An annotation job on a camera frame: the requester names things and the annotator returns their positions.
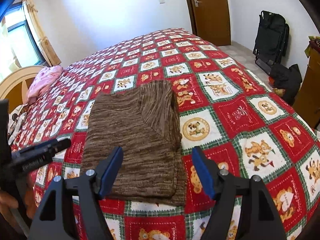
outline curtain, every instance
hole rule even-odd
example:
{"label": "curtain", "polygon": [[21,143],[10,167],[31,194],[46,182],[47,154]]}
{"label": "curtain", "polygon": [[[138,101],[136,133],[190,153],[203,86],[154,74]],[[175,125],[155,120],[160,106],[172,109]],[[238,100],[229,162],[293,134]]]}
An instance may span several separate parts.
{"label": "curtain", "polygon": [[48,40],[48,37],[45,36],[44,31],[41,28],[37,14],[38,11],[35,8],[34,0],[22,0],[22,6],[32,36],[35,39],[44,59],[50,66],[59,65],[61,63],[61,60],[58,58]]}
{"label": "curtain", "polygon": [[9,40],[5,17],[0,22],[0,82],[21,66]]}

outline blue gripper pad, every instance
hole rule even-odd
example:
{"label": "blue gripper pad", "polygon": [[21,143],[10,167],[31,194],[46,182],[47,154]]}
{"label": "blue gripper pad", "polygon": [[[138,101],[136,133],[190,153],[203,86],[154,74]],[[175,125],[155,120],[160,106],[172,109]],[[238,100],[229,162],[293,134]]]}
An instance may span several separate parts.
{"label": "blue gripper pad", "polygon": [[123,150],[121,147],[118,147],[115,153],[113,153],[113,157],[104,172],[101,178],[101,187],[99,190],[99,197],[103,199],[106,195],[111,192],[113,183],[116,180],[119,169],[121,168],[123,161]]}
{"label": "blue gripper pad", "polygon": [[200,147],[192,148],[192,162],[196,168],[196,172],[204,189],[204,192],[213,199],[215,190],[213,188],[213,178],[205,165],[203,158],[206,159]]}

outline human hand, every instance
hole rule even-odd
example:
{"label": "human hand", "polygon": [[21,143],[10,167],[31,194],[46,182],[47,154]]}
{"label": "human hand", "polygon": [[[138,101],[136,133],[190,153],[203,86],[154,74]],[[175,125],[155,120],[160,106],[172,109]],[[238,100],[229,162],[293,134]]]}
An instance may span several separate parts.
{"label": "human hand", "polygon": [[[33,182],[30,176],[27,178],[27,184],[28,186],[24,197],[24,203],[27,208],[27,216],[32,219],[36,213],[37,207],[33,195]],[[10,211],[10,209],[16,208],[18,208],[18,201],[7,192],[0,190],[0,213],[13,228],[19,228],[17,221]]]}

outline quilt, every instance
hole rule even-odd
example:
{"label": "quilt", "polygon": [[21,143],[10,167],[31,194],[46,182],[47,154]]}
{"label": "quilt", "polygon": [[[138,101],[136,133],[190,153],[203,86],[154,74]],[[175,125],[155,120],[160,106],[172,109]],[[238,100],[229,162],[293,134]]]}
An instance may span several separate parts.
{"label": "quilt", "polygon": [[[250,70],[180,28],[122,41],[70,65],[30,107],[13,150],[52,138],[72,141],[53,163],[32,173],[37,205],[54,176],[79,176],[96,96],[126,92],[160,79],[170,80],[178,97],[188,177],[186,205],[104,199],[100,206],[114,239],[200,239],[214,206],[191,160],[192,147],[200,146],[207,158],[236,176],[258,174],[271,193],[288,239],[294,240],[319,203],[316,135]],[[240,205],[237,198],[228,240],[235,238]],[[77,197],[74,212],[81,240],[86,240]]]}

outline floor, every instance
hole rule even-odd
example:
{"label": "floor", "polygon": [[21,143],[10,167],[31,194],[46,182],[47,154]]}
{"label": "floor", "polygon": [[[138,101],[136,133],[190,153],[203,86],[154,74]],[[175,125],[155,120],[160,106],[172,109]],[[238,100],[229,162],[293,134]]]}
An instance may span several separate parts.
{"label": "floor", "polygon": [[247,48],[242,47],[240,44],[233,44],[231,46],[220,46],[223,52],[230,55],[233,59],[240,62],[244,67],[251,70],[258,78],[261,79],[270,89],[269,76],[259,68],[255,63],[255,56]]}

